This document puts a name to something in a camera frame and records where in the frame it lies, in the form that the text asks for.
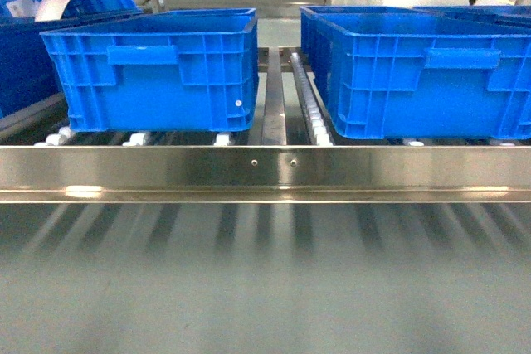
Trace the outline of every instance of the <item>crate rim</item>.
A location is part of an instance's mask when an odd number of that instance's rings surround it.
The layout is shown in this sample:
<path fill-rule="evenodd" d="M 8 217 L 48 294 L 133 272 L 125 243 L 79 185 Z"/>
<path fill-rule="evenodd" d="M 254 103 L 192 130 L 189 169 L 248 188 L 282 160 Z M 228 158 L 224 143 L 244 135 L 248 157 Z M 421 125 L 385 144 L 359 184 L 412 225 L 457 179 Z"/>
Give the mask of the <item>crate rim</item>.
<path fill-rule="evenodd" d="M 255 8 L 251 8 L 251 9 L 248 9 L 249 12 L 247 12 L 246 14 L 242 14 L 242 16 L 245 16 L 247 14 L 251 14 L 252 12 L 255 11 Z M 152 16 L 161 16 L 163 14 L 152 14 Z M 197 15 L 190 15 L 190 16 L 186 16 L 186 17 L 198 17 L 200 16 L 201 14 L 197 14 Z M 134 19 L 140 19 L 142 17 L 146 17 L 146 15 L 140 15 L 140 16 L 135 16 L 135 17 L 131 17 L 131 18 L 127 18 L 126 21 L 131 21 L 131 20 L 134 20 Z M 149 36 L 172 36 L 172 35 L 202 35 L 202 36 L 205 36 L 205 35 L 240 35 L 242 33 L 247 33 L 247 32 L 250 32 L 252 31 L 252 28 L 257 24 L 258 22 L 258 17 L 257 16 L 254 16 L 244 27 L 243 29 L 239 30 L 239 31 L 216 31 L 216 32 L 144 32 L 144 33 L 135 33 L 135 32 L 130 32 L 130 33 L 123 33 L 123 32 L 117 32 L 117 33 L 113 33 L 113 32 L 105 32 L 105 33 L 97 33 L 98 36 L 146 36 L 146 35 L 149 35 Z M 90 24 L 89 27 L 95 27 L 95 26 L 98 26 L 98 25 L 104 25 L 106 23 L 109 23 L 109 22 L 97 22 L 96 24 Z M 83 29 L 85 29 L 86 27 L 70 27 L 70 28 L 61 28 L 61 29 L 55 29 L 55 30 L 52 30 L 52 31 L 46 31 L 46 32 L 41 32 L 40 35 L 41 36 L 93 36 L 93 35 L 96 35 L 94 32 L 76 32 L 76 30 L 80 30 L 82 31 Z"/>
<path fill-rule="evenodd" d="M 333 14 L 333 13 L 330 13 L 329 15 L 333 15 L 333 16 L 338 16 L 338 15 L 341 15 L 340 14 Z M 404 16 L 408 16 L 410 17 L 411 14 L 402 14 Z M 334 23 L 334 22 L 331 22 L 329 20 L 326 19 L 326 13 L 323 13 L 323 14 L 315 14 L 315 20 L 316 22 L 318 23 L 317 26 L 316 26 L 316 29 L 319 31 L 319 27 L 320 27 L 320 23 L 323 23 L 323 24 L 326 24 L 328 26 L 330 26 L 331 28 L 333 28 L 334 30 L 336 31 L 339 31 L 341 32 L 344 36 L 355 36 L 355 37 L 414 37 L 414 38 L 425 38 L 428 36 L 428 37 L 444 37 L 444 38 L 455 38 L 455 39 L 462 39 L 464 37 L 466 38 L 475 38 L 475 39 L 498 39 L 498 38 L 531 38 L 531 30 L 529 30 L 528 28 L 520 28 L 520 27 L 511 27 L 512 29 L 521 29 L 521 30 L 528 30 L 529 31 L 529 34 L 524 34 L 524 33 L 507 33 L 507 34 L 501 34 L 501 33 L 493 33 L 493 34 L 483 34 L 483 35 L 471 35 L 471 34 L 467 34 L 467 33 L 462 33 L 462 34 L 450 34 L 450 35 L 443 35 L 443 34 L 439 34 L 439 33 L 434 33 L 434 34 L 426 34 L 426 33 L 416 33 L 416 34 L 409 34 L 409 33 L 397 33 L 397 34 L 391 34 L 391 33 L 357 33 L 357 32 L 352 32 L 348 29 L 345 29 L 341 26 L 339 26 L 338 24 Z M 434 17 L 434 18 L 440 18 L 440 19 L 445 19 L 445 20 L 451 20 L 451 18 L 445 18 L 445 17 L 438 17 L 438 16 L 428 16 L 428 17 Z"/>

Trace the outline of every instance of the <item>gray floor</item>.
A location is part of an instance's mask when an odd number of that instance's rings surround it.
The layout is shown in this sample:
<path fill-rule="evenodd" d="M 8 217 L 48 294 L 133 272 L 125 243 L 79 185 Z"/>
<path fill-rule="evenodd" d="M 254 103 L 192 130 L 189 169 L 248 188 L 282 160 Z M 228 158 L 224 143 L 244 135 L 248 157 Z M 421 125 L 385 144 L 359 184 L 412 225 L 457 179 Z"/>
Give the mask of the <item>gray floor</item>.
<path fill-rule="evenodd" d="M 0 206 L 0 352 L 531 352 L 530 236 L 523 205 Z"/>

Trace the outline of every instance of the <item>crate handle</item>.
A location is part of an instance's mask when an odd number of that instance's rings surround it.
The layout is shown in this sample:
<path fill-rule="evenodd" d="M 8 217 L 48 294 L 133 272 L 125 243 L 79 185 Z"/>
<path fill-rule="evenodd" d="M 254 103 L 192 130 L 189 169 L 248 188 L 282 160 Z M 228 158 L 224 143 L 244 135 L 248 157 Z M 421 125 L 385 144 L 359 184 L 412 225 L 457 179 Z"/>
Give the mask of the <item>crate handle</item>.
<path fill-rule="evenodd" d="M 109 46 L 109 65 L 176 65 L 176 46 Z"/>
<path fill-rule="evenodd" d="M 501 51 L 495 49 L 426 49 L 424 68 L 434 70 L 493 70 Z"/>

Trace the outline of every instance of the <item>roller conveyor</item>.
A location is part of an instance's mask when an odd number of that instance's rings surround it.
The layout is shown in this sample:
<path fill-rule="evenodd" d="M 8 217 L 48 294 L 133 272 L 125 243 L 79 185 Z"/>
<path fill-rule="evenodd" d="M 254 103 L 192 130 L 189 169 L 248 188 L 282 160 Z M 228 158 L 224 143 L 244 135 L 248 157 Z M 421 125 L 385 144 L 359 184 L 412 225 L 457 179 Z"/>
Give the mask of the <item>roller conveyor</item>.
<path fill-rule="evenodd" d="M 282 73 L 293 70 L 295 84 L 284 89 Z M 347 140 L 308 91 L 308 70 L 296 48 L 262 48 L 263 107 L 250 131 L 221 146 L 215 133 L 155 132 L 146 145 L 125 147 L 139 132 L 121 132 L 35 147 L 67 124 L 57 95 L 3 120 L 0 201 L 531 201 L 529 142 Z M 298 112 L 285 107 L 285 90 L 299 93 Z M 317 145 L 323 134 L 329 141 Z"/>

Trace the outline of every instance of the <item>white label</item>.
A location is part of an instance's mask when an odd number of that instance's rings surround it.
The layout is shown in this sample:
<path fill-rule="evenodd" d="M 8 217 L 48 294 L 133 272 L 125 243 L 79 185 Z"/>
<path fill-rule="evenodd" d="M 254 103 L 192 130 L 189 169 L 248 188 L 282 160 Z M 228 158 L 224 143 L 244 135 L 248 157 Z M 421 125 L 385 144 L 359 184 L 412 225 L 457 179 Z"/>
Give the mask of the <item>white label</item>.
<path fill-rule="evenodd" d="M 39 4 L 37 0 L 13 0 L 6 3 L 6 7 L 13 17 L 34 17 Z"/>

